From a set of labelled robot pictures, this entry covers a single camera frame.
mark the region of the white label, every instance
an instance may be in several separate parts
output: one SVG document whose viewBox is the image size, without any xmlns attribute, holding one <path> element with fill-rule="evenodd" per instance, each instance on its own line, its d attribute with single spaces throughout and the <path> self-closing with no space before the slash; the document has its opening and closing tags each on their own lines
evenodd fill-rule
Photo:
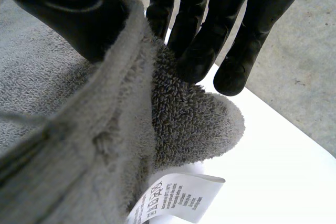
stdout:
<svg viewBox="0 0 336 224">
<path fill-rule="evenodd" d="M 201 174 L 167 174 L 141 196 L 125 224 L 143 224 L 160 215 L 198 223 L 224 182 L 222 178 Z"/>
</svg>

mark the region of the black glove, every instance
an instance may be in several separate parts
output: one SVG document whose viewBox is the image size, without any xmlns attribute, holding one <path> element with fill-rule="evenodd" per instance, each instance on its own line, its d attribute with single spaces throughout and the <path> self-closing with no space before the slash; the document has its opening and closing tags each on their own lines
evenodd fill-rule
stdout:
<svg viewBox="0 0 336 224">
<path fill-rule="evenodd" d="M 244 20 L 233 46 L 220 66 L 216 90 L 236 95 L 244 88 L 252 66 L 273 24 L 294 0 L 248 0 Z M 215 62 L 244 0 L 210 0 L 199 33 L 207 0 L 181 0 L 168 47 L 177 57 L 179 76 L 190 83 L 201 81 Z M 150 0 L 147 18 L 154 33 L 164 38 L 174 0 Z"/>
<path fill-rule="evenodd" d="M 14 0 L 91 62 L 101 61 L 123 29 L 120 0 Z"/>
</svg>

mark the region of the white table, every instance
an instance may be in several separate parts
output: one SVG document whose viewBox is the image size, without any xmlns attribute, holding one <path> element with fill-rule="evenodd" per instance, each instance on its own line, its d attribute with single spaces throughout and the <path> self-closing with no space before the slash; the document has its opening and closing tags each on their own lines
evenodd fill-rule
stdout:
<svg viewBox="0 0 336 224">
<path fill-rule="evenodd" d="M 216 92 L 213 66 L 201 82 Z M 336 159 L 246 88 L 230 98 L 241 110 L 246 131 L 222 157 L 172 168 L 226 180 L 200 221 L 213 223 L 336 223 Z M 151 224 L 187 224 L 172 216 Z"/>
</svg>

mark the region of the gray floor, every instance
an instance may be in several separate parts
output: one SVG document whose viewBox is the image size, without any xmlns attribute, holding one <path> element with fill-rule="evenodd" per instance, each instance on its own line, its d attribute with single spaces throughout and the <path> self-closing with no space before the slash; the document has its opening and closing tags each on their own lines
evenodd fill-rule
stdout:
<svg viewBox="0 0 336 224">
<path fill-rule="evenodd" d="M 143 0 L 147 6 L 149 0 Z M 175 3 L 175 14 L 178 11 Z M 223 48 L 220 64 L 243 18 Z M 336 156 L 336 3 L 296 0 L 275 24 L 247 88 Z"/>
</svg>

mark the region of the terry cloth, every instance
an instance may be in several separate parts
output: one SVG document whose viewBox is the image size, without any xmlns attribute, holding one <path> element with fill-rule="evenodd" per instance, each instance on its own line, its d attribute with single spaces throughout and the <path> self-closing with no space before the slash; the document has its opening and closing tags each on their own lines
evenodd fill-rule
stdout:
<svg viewBox="0 0 336 224">
<path fill-rule="evenodd" d="M 122 1 L 125 28 L 92 66 L 0 0 L 1 223 L 123 224 L 151 174 L 241 138 L 238 108 L 177 78 L 142 3 Z"/>
</svg>

